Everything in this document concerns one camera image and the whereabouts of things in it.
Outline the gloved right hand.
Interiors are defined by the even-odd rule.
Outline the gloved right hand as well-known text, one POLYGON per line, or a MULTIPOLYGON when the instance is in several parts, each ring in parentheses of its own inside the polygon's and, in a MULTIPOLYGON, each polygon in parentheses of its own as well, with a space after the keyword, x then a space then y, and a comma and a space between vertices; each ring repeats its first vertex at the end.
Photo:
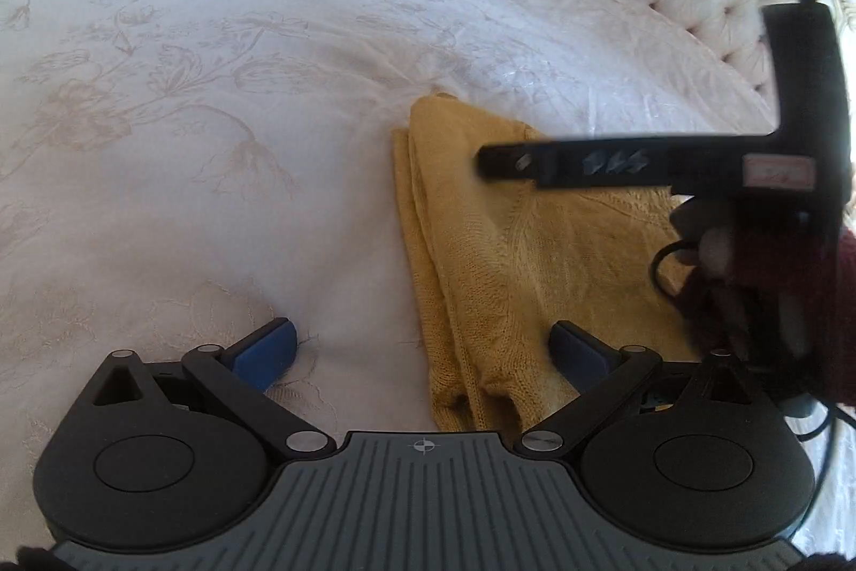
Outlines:
POLYGON ((691 245, 692 265, 711 278, 730 281, 736 268, 734 205, 727 200, 689 197, 670 215, 677 235, 691 245))

